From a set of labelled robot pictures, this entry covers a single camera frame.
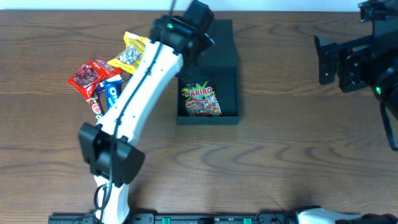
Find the yellow candy bag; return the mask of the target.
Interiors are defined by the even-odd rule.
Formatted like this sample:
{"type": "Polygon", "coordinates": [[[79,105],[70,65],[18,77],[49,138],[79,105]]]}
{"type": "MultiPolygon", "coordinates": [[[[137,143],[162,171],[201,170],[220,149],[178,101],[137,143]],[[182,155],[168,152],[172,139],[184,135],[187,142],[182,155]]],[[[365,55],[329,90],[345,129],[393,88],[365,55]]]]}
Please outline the yellow candy bag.
{"type": "Polygon", "coordinates": [[[108,64],[133,75],[141,62],[150,39],[130,32],[125,32],[123,39],[126,48],[115,58],[109,60],[108,64]]]}

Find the Haribo gummy bag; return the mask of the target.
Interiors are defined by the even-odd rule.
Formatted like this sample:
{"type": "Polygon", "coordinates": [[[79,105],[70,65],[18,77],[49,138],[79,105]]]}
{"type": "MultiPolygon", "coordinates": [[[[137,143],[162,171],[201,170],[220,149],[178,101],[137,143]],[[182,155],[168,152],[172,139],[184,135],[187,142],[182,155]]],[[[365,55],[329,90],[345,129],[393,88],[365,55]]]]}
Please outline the Haribo gummy bag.
{"type": "Polygon", "coordinates": [[[216,117],[223,114],[214,80],[186,84],[181,92],[189,116],[216,117]]]}

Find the red Hacks candy bag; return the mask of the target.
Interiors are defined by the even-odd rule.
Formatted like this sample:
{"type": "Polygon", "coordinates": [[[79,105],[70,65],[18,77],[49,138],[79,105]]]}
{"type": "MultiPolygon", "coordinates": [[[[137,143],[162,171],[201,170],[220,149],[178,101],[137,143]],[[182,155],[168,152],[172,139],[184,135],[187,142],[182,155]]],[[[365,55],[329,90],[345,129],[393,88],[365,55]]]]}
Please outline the red Hacks candy bag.
{"type": "Polygon", "coordinates": [[[103,57],[98,57],[83,64],[68,79],[68,83],[88,100],[93,96],[95,88],[100,82],[122,74],[122,72],[121,68],[110,65],[103,57]]]}

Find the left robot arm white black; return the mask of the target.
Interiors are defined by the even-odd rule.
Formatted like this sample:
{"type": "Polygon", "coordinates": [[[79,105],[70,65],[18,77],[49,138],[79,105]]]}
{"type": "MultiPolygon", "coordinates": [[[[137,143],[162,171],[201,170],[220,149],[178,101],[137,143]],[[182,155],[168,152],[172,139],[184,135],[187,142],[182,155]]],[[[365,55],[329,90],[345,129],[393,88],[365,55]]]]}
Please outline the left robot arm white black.
{"type": "Polygon", "coordinates": [[[213,19],[209,6],[200,1],[192,1],[182,16],[168,13],[156,19],[139,66],[117,102],[95,125],[81,126],[83,160],[97,184],[95,223],[127,220],[129,184],[145,159],[136,148],[141,131],[171,79],[214,44],[208,35],[213,19]]]}

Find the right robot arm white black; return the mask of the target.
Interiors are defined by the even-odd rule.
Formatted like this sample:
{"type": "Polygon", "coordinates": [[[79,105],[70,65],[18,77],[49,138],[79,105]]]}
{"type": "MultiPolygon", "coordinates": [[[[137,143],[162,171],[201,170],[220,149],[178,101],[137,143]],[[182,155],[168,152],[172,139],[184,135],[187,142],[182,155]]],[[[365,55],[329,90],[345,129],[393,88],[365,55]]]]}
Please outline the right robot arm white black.
{"type": "Polygon", "coordinates": [[[388,116],[397,116],[397,1],[365,1],[358,7],[360,21],[373,25],[371,35],[342,44],[314,36],[319,82],[326,85],[338,77],[344,93],[370,87],[379,101],[388,143],[397,151],[388,116]]]}

